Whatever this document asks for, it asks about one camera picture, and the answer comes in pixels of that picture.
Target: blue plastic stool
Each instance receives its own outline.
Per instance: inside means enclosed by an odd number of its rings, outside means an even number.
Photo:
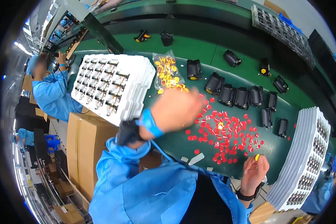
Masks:
[[[57,135],[54,136],[45,136],[47,142],[47,151],[48,152],[55,152],[57,151],[57,146],[61,144],[61,141],[56,138]]]

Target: brown cardboard box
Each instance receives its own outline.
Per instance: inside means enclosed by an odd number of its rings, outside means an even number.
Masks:
[[[286,18],[290,19],[289,16],[286,14],[285,10],[283,10],[282,8],[280,8],[279,6],[275,5],[272,2],[269,2],[268,0],[265,0],[264,2],[264,6],[268,7],[269,9],[279,13],[282,13]]]
[[[88,201],[97,182],[96,164],[107,139],[117,131],[116,126],[97,115],[70,113],[66,147],[69,179]]]
[[[63,205],[61,207],[53,205],[61,221],[66,224],[85,224],[85,219],[73,206],[73,204]]]

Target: blue wrist strap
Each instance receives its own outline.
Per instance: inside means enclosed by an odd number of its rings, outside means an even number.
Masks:
[[[153,134],[155,138],[164,135],[164,133],[155,124],[149,108],[145,109],[142,112],[142,116],[140,117],[140,119],[136,120],[136,124],[138,126],[144,126],[149,132]]]

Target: plastic bag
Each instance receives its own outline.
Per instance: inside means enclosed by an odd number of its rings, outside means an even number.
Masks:
[[[154,81],[156,90],[167,88],[180,88],[185,83],[184,78],[179,74],[173,51],[165,55],[153,53],[152,60],[157,67],[157,75]]]

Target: black plastic component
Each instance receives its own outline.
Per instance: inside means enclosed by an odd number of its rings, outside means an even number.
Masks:
[[[271,76],[271,73],[270,73],[270,65],[268,63],[268,59],[267,58],[262,58],[260,60],[260,71],[261,71],[261,74],[263,74],[264,76]]]
[[[187,60],[187,77],[190,80],[196,80],[200,78],[200,61],[199,60]]]
[[[162,40],[162,43],[165,47],[168,47],[170,46],[174,39],[173,39],[173,34],[169,34],[167,33],[166,31],[163,31],[163,33],[161,33],[161,40]]]
[[[286,138],[287,133],[287,125],[289,121],[285,118],[280,119],[280,128],[279,128],[279,136],[282,138]]]
[[[262,86],[253,86],[250,88],[250,105],[259,107],[265,104]]]
[[[226,83],[221,88],[218,100],[221,104],[232,107],[234,105],[234,97],[236,93],[237,89],[234,88],[231,84]]]
[[[249,109],[249,90],[245,87],[237,88],[237,93],[234,98],[234,105],[240,109],[248,110]]]
[[[269,92],[269,102],[268,102],[268,108],[272,111],[276,111],[276,103],[278,101],[277,92],[270,91]]]
[[[232,67],[240,65],[242,63],[240,58],[233,51],[227,50],[224,53],[223,57],[229,63],[229,65],[232,66]]]
[[[261,110],[261,121],[263,123],[264,128],[272,128],[273,127],[273,119],[271,117],[270,109]]]
[[[283,94],[289,90],[289,86],[286,84],[286,82],[282,79],[281,76],[278,76],[275,79],[274,85]]]
[[[213,74],[208,78],[204,88],[210,94],[219,95],[224,81],[225,78],[221,77],[218,73],[213,72]]]

